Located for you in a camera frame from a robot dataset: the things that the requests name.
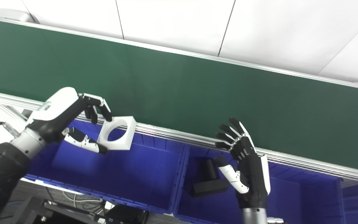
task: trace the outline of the robotic hand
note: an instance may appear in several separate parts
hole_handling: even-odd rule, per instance
[[[67,128],[83,111],[92,123],[96,123],[98,114],[95,107],[101,110],[106,121],[112,121],[110,108],[103,98],[86,93],[77,94],[71,87],[62,88],[31,114],[28,125],[17,138],[10,143],[0,144],[0,211],[18,181],[27,173],[31,159],[46,145],[61,142],[68,134],[72,134],[74,140],[92,143],[93,151],[104,150],[96,148],[96,143],[87,136]]]
[[[227,149],[238,162],[237,171],[223,156],[215,157],[215,164],[237,190],[237,199],[243,211],[244,224],[267,224],[267,195],[270,193],[269,166],[266,155],[255,151],[252,139],[243,124],[234,118],[230,123],[237,129],[222,124],[217,133],[224,142],[216,142],[218,148]]]

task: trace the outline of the white fingertip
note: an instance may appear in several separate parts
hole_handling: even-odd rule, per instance
[[[264,186],[266,187],[267,194],[269,194],[270,193],[270,174],[269,174],[269,164],[267,162],[267,156],[266,155],[261,156],[260,161],[262,162]]]
[[[247,129],[244,128],[243,123],[241,123],[241,122],[239,122],[239,123],[240,123],[241,128],[243,129],[243,132],[244,132],[245,134],[249,134],[248,131],[247,131]]]
[[[108,106],[108,104],[107,104],[105,99],[103,99],[103,105],[105,105],[106,108],[108,109],[108,111],[111,113],[111,110],[110,110],[110,108],[109,108],[109,106]]]
[[[234,141],[234,138],[232,136],[230,136],[230,135],[228,135],[226,133],[225,133],[225,135]]]
[[[239,137],[241,137],[240,133],[238,133],[236,130],[234,130],[232,127],[229,126],[229,128]]]

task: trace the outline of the robot finger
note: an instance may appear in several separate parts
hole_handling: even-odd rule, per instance
[[[84,110],[86,119],[91,119],[91,113],[88,110],[88,107]]]
[[[255,147],[247,136],[241,138],[241,148],[247,154],[256,154]]]
[[[228,125],[225,125],[225,124],[222,124],[219,126],[219,128],[224,131],[224,132],[227,132],[230,136],[232,136],[234,139],[235,138],[238,138],[238,137],[241,137],[241,135],[236,131],[234,130],[232,127],[228,126]]]
[[[233,144],[233,142],[234,142],[234,138],[226,133],[216,133],[215,136],[217,138],[222,139],[223,141],[228,142],[229,144]]]
[[[97,107],[99,107],[102,115],[104,116],[104,118],[106,119],[106,121],[108,122],[112,122],[112,116],[111,116],[111,110],[108,107],[108,104],[106,103],[106,101],[103,99],[102,104],[97,105]]]
[[[98,123],[98,112],[96,111],[95,106],[88,106],[88,111],[90,114],[90,119],[93,124]]]
[[[242,182],[244,177],[241,176],[239,171],[236,172],[222,155],[216,156],[213,160],[222,174],[240,194],[245,194],[249,191],[249,188]]]
[[[229,119],[229,121],[238,130],[238,133],[240,133],[240,135],[248,134],[247,129],[244,128],[243,124],[240,121],[238,121],[237,119],[235,119],[233,117],[231,117]]]
[[[242,152],[241,146],[239,144],[235,144],[232,146],[232,149],[230,150],[230,154],[232,155],[233,159],[239,162],[240,160],[243,160],[246,156],[245,153]]]

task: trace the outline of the black robotic finger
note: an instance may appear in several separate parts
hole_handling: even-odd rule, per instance
[[[235,119],[235,118],[233,118],[233,117],[231,117],[231,118],[229,119],[229,121],[230,121],[230,123],[232,123],[232,125],[238,130],[238,133],[239,133],[240,135],[242,135],[242,134],[244,134],[244,133],[247,133],[246,128],[244,128],[243,124],[242,124],[240,121],[238,121],[237,119]]]
[[[93,124],[98,123],[98,112],[96,111],[95,106],[88,106],[88,111],[89,111],[90,116],[91,116],[91,122]]]
[[[108,107],[107,103],[103,104],[102,106],[98,105],[98,107],[99,107],[102,115],[106,119],[106,121],[112,122],[111,111],[110,111],[110,108]]]
[[[86,119],[91,119],[91,113],[88,110],[88,107],[84,110]]]
[[[247,154],[255,154],[255,148],[247,136],[241,138],[241,147]]]
[[[234,138],[226,133],[216,133],[215,136],[222,139],[223,141],[228,142],[229,144],[233,144],[234,142]]]
[[[227,149],[227,150],[230,150],[230,145],[228,145],[227,143],[225,142],[215,142],[215,146],[217,148],[221,148],[221,149]]]
[[[221,124],[219,126],[219,128],[222,130],[222,131],[225,131],[227,132],[230,136],[232,136],[233,138],[237,138],[237,137],[240,137],[241,135],[236,131],[234,130],[232,127],[228,126],[228,125],[225,125],[225,124]]]

